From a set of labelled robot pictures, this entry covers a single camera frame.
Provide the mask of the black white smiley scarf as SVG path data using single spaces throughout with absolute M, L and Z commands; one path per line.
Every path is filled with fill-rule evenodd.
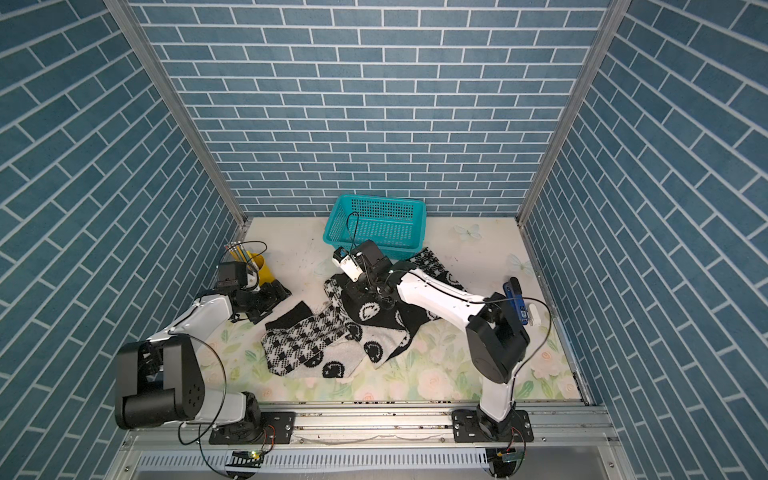
M 343 273 L 324 282 L 328 301 L 318 313 L 298 303 L 266 325 L 261 341 L 270 373 L 288 377 L 345 378 L 361 362 L 378 368 L 404 353 L 422 325 L 438 317 L 421 307 L 373 294 L 353 298 Z

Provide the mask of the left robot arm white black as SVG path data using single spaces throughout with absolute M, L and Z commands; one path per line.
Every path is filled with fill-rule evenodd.
M 115 357 L 117 426 L 129 431 L 194 425 L 192 440 L 212 445 L 289 443 L 295 413 L 263 412 L 253 393 L 236 390 L 228 379 L 220 387 L 207 385 L 199 357 L 210 353 L 221 364 L 209 336 L 226 322 L 258 323 L 290 294 L 279 281 L 204 291 L 168 326 L 123 345 Z

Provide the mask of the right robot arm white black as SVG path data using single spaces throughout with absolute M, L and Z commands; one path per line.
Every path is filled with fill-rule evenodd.
M 474 295 L 438 281 L 406 262 L 384 271 L 377 279 L 363 274 L 343 291 L 356 301 L 372 299 L 413 305 L 463 331 L 472 364 L 481 375 L 481 395 L 469 420 L 468 432 L 455 436 L 458 443 L 477 438 L 509 443 L 533 439 L 525 413 L 514 408 L 516 368 L 522 363 L 530 337 L 505 295 Z

